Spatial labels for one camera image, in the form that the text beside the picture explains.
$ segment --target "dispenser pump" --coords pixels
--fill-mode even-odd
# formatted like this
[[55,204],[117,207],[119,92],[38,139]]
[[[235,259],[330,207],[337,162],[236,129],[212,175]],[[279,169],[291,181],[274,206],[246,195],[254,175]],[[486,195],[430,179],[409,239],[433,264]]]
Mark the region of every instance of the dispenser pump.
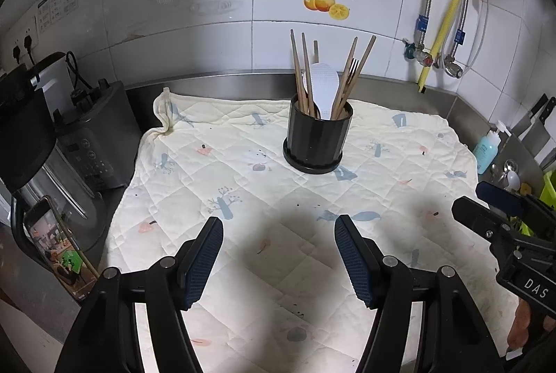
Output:
[[508,136],[512,136],[512,134],[510,133],[510,130],[508,130],[508,128],[505,126],[504,122],[498,121],[496,123],[496,127],[497,127],[496,132],[491,130],[486,135],[486,138],[488,139],[488,142],[494,147],[498,147],[500,145],[500,134],[499,134],[500,132],[504,132],[504,133],[507,133]]

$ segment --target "knife handle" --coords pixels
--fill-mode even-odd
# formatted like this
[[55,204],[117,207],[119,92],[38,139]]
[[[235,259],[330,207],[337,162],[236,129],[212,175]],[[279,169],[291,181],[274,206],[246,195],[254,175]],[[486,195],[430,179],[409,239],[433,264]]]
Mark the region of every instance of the knife handle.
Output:
[[556,97],[551,97],[547,103],[546,108],[544,108],[543,112],[539,116],[539,121],[541,124],[544,125],[544,121],[547,120],[548,116],[550,116],[555,106],[556,106]]
[[548,97],[546,94],[543,94],[535,106],[531,108],[531,116],[535,116],[541,109],[543,109],[547,102]]

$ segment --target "white rice paddle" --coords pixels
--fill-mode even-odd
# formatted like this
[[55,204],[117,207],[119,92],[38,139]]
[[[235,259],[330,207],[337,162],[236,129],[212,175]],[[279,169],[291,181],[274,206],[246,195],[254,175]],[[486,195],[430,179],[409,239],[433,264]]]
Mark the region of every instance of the white rice paddle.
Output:
[[[311,83],[313,90],[313,100],[318,107],[321,119],[332,117],[332,105],[336,97],[336,91],[340,85],[340,78],[329,64],[311,64]],[[307,90],[307,79],[303,74],[303,86]]]

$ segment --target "stainless steel countertop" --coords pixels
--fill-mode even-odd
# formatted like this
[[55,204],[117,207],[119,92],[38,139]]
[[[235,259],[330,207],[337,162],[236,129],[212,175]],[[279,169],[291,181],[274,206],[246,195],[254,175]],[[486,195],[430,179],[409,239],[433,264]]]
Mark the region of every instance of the stainless steel countertop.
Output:
[[[141,130],[160,126],[152,113],[152,101],[165,86],[174,93],[190,96],[277,100],[289,99],[294,94],[295,78],[293,71],[285,70],[224,71],[188,75],[127,89]],[[365,76],[359,79],[352,98],[402,111],[439,115],[447,119],[460,141],[470,149],[490,129],[488,121],[454,93],[429,88],[424,94],[419,94],[415,83]],[[508,158],[517,160],[522,181],[530,183],[534,192],[540,194],[543,180],[534,158],[515,137],[503,139],[502,145],[496,163],[502,165]],[[480,179],[487,180],[488,174]],[[111,221],[123,191],[120,188],[104,194],[108,221]],[[109,225],[102,239],[88,251],[88,257],[95,266],[101,259],[108,227]],[[2,224],[0,246],[0,287],[35,323],[55,339],[64,342],[79,312],[79,305],[66,293],[54,275],[46,272],[19,250],[9,227]]]

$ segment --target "blue textured gripper pad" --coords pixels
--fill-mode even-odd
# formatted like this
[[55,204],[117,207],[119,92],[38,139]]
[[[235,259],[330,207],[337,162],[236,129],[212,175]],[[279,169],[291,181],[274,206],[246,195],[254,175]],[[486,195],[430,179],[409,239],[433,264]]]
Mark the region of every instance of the blue textured gripper pad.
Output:
[[197,256],[195,257],[193,265],[186,274],[184,310],[190,309],[193,303],[197,302],[201,298],[207,280],[209,280],[209,274],[212,271],[216,256],[220,250],[220,246],[222,246],[223,238],[224,227],[222,222],[218,221],[211,229],[207,239],[201,247],[201,250],[199,250]]
[[355,246],[355,242],[348,232],[343,221],[338,218],[334,225],[334,238],[340,251],[340,256],[355,290],[355,295],[362,300],[367,307],[373,302],[373,285],[369,269],[361,253]]
[[477,197],[487,204],[498,208],[508,216],[523,217],[521,198],[498,188],[489,182],[479,182],[475,188]]

